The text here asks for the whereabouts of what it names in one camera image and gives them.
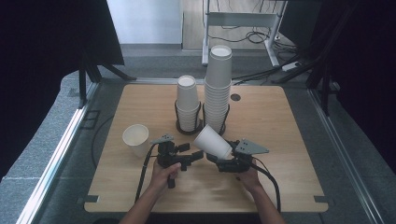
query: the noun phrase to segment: white wall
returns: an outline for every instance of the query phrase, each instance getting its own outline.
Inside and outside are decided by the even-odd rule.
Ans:
[[[120,44],[181,44],[181,0],[107,0]]]

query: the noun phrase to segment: metal frame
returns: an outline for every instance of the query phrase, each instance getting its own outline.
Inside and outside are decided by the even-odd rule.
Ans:
[[[97,87],[99,84],[92,83],[89,90],[88,90],[88,98],[92,98],[92,96],[96,93]],[[61,138],[58,146],[56,147],[54,153],[52,154],[49,163],[44,170],[43,175],[38,180],[33,193],[31,194],[28,202],[24,206],[20,217],[18,218],[17,224],[25,224],[25,223],[32,223],[35,215],[38,212],[38,209],[41,207],[41,204],[44,201],[44,198],[50,189],[50,185],[52,184],[55,175],[61,166],[62,161],[64,160],[64,155],[66,154],[67,150],[69,149],[70,144],[73,141],[74,135],[78,130],[82,119],[84,118],[87,108],[89,106],[89,102],[85,104],[82,108],[76,110],[73,118],[71,119],[69,125],[64,132],[64,135]]]
[[[325,114],[322,110],[320,104],[320,100],[318,94],[313,89],[308,89],[308,95],[311,97],[315,108],[318,112],[318,115],[324,125],[324,128],[329,135],[330,139],[332,140],[332,144],[334,145],[335,151],[344,166],[347,176],[352,184],[352,187],[356,191],[359,200],[361,201],[361,206],[363,207],[364,211],[366,212],[367,217],[370,219],[371,223],[385,223],[379,214],[377,206],[373,197],[371,196],[369,190],[366,188],[363,180],[361,179],[361,175],[358,172],[357,168],[353,164],[352,159],[350,159],[347,149],[343,144],[338,132],[335,130],[334,126],[332,125],[332,120]]]
[[[210,12],[210,0],[206,0],[206,12],[204,13],[204,41],[202,45],[202,65],[206,66],[209,58],[209,26],[246,26],[246,27],[271,27],[271,35],[264,41],[268,56],[273,67],[279,66],[277,57],[272,49],[280,21],[283,16],[287,1],[282,1],[280,10],[276,14],[263,13],[233,13],[233,12]]]

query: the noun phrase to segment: human hand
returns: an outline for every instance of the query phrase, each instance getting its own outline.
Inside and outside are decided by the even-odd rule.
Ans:
[[[168,176],[170,176],[171,179],[175,179],[180,166],[181,163],[178,162],[164,169],[160,164],[158,164],[158,161],[155,160],[152,169],[151,181],[148,187],[161,193],[165,187],[167,187]]]
[[[245,189],[252,193],[255,189],[262,189],[262,183],[260,183],[257,170],[250,167],[246,172],[236,173],[235,176],[242,182]]]

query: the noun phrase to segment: wooden table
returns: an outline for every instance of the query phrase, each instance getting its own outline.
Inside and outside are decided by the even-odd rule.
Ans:
[[[267,147],[270,152],[256,155],[275,177],[283,212],[324,212],[326,203],[316,203],[314,196],[324,196],[318,177],[307,154],[304,141],[290,110],[285,92],[280,87],[232,86],[230,113],[223,138],[246,138]],[[204,86],[198,85],[204,102]],[[99,196],[97,203],[85,203],[89,212],[126,212],[134,204],[134,196],[144,159],[138,159],[122,141],[123,131],[140,123],[149,129],[149,140],[165,133],[175,137],[175,144],[191,143],[198,135],[183,135],[176,128],[174,102],[176,85],[127,85],[113,119],[94,175],[89,195]],[[150,160],[143,190],[151,178],[154,159]],[[276,204],[274,186],[266,176],[260,180]],[[206,158],[195,161],[186,172],[179,172],[176,187],[169,189],[153,208],[161,213],[236,213],[256,212],[256,207],[233,174],[220,173]]]

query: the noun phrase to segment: black curtain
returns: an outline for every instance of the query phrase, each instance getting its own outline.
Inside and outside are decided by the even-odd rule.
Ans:
[[[338,100],[396,173],[396,6],[361,1],[332,56]]]
[[[1,177],[47,116],[62,79],[79,69],[83,51],[109,64],[123,59],[106,0],[2,2],[0,50]]]

